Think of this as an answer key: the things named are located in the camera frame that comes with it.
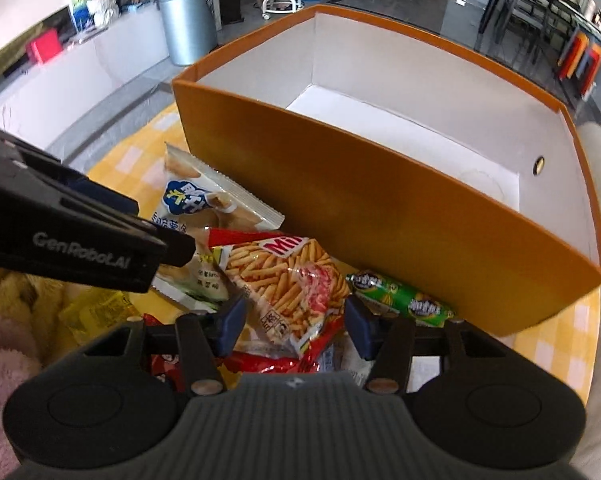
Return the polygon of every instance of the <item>blue snack logo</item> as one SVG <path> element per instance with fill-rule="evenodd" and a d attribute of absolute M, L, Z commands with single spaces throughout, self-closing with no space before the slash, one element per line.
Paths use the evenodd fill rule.
<path fill-rule="evenodd" d="M 211 207 L 205 200 L 205 193 L 206 190 L 186 180 L 170 180 L 165 187 L 163 203 L 172 215 L 191 215 Z"/>

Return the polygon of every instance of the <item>orange chair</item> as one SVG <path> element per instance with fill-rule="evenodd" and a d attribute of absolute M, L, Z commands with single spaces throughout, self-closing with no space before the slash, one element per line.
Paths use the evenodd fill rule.
<path fill-rule="evenodd" d="M 578 62 L 583 56 L 583 53 L 589 46 L 589 38 L 584 32 L 579 32 L 572 44 L 565 61 L 561 65 L 559 70 L 559 79 L 570 78 L 574 75 L 574 71 L 577 69 Z"/>
<path fill-rule="evenodd" d="M 596 73 L 601 67 L 601 46 L 599 44 L 593 44 L 590 52 L 590 58 L 593 60 L 589 65 L 585 77 L 581 83 L 580 92 L 581 95 L 585 95 L 589 90 L 590 86 L 594 83 Z"/>

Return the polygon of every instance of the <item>yellow checkered tablecloth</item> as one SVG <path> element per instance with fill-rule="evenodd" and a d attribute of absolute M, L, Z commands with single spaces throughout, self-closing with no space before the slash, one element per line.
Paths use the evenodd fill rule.
<path fill-rule="evenodd" d="M 163 110 L 147 126 L 121 141 L 92 171 L 91 179 L 138 201 L 140 215 L 151 217 L 164 190 L 165 143 L 184 150 L 187 144 L 176 105 Z M 134 301 L 141 310 L 169 318 L 174 307 L 155 293 Z M 517 333 L 507 343 L 517 352 L 571 386 L 587 401 L 592 381 L 600 289 L 538 326 Z"/>

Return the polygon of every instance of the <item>red box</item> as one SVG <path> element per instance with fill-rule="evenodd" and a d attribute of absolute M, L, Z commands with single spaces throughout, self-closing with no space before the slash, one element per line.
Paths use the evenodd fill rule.
<path fill-rule="evenodd" d="M 62 45 L 58 39 L 58 32 L 55 28 L 50 28 L 42 33 L 38 38 L 31 40 L 27 44 L 27 56 L 32 63 L 47 63 L 52 57 L 62 52 Z"/>

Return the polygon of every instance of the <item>metal screw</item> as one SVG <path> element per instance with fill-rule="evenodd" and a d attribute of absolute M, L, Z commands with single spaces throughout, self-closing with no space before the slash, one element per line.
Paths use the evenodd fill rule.
<path fill-rule="evenodd" d="M 373 394 L 389 395 L 399 390 L 399 384 L 394 379 L 378 377 L 367 383 L 367 389 Z"/>
<path fill-rule="evenodd" d="M 192 383 L 191 388 L 196 395 L 200 396 L 216 395 L 222 392 L 222 384 L 216 379 L 200 379 Z"/>

